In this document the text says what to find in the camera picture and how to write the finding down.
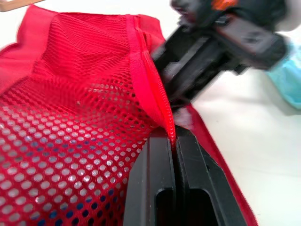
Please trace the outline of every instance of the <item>white table surface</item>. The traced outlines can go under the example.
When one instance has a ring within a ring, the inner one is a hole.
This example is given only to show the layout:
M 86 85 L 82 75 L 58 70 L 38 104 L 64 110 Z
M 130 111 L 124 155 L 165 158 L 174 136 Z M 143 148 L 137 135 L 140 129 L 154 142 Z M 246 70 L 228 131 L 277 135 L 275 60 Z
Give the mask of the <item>white table surface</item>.
M 169 0 L 45 0 L 59 12 L 145 14 L 161 21 L 167 38 L 178 14 Z M 0 48 L 16 39 L 27 7 L 0 13 Z M 286 33 L 301 42 L 301 27 Z M 301 112 L 266 75 L 223 74 L 194 102 L 261 226 L 301 226 Z

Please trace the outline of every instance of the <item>red fabric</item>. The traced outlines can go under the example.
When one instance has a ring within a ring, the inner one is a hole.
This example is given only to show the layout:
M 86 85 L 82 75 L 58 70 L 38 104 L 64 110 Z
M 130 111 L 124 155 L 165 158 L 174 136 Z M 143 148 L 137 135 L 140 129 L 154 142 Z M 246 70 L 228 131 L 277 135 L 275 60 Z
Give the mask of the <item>red fabric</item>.
M 150 131 L 174 144 L 172 112 L 149 52 L 148 16 L 56 13 L 31 6 L 0 52 L 0 225 L 122 225 L 127 178 Z M 201 118 L 248 225 L 256 220 Z

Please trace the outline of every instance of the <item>black tool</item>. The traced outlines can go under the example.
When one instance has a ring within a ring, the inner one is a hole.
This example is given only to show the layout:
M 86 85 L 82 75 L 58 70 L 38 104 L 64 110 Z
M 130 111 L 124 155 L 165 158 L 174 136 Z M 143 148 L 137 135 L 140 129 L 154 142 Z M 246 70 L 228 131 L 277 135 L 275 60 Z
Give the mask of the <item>black tool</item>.
M 275 25 L 284 0 L 172 0 L 178 29 L 152 55 L 173 110 L 187 105 L 222 71 L 268 70 L 287 52 Z
M 131 169 L 124 226 L 246 226 L 222 169 L 186 129 L 153 131 Z

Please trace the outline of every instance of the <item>zipper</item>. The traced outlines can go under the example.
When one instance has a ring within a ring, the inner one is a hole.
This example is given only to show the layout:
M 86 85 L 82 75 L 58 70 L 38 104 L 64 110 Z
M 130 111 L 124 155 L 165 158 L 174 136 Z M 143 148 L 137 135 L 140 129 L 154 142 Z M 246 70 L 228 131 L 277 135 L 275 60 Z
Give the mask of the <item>zipper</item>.
M 170 103 L 155 65 L 150 64 L 150 62 L 152 62 L 152 58 L 147 50 L 146 43 L 143 41 L 145 36 L 143 34 L 143 31 L 140 29 L 140 18 L 138 16 L 134 16 L 134 25 L 135 25 L 135 29 L 138 31 L 137 32 L 137 35 L 139 36 L 138 40 L 143 50 L 142 60 L 145 65 L 149 85 L 152 89 L 152 93 L 161 111 L 165 123 L 165 130 L 168 134 L 168 138 L 170 140 L 172 150 L 174 150 L 176 136 L 175 136 L 174 117 L 170 107 Z

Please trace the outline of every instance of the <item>blue glove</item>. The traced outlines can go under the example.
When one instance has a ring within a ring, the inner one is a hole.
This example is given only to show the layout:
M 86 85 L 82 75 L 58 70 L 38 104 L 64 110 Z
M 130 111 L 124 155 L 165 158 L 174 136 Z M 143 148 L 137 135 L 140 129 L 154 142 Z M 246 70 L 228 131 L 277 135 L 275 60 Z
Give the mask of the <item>blue glove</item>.
M 301 46 L 290 44 L 290 54 L 267 71 L 282 97 L 301 110 Z

